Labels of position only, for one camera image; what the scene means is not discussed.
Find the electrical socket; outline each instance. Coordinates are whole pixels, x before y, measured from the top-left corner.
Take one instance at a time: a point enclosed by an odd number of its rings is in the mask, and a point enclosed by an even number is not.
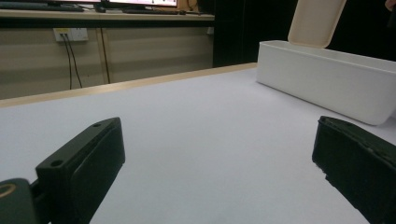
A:
[[[58,42],[64,42],[61,35],[67,35],[67,39],[69,39],[69,41],[88,40],[87,28],[53,28],[53,33],[55,34],[55,39]]]

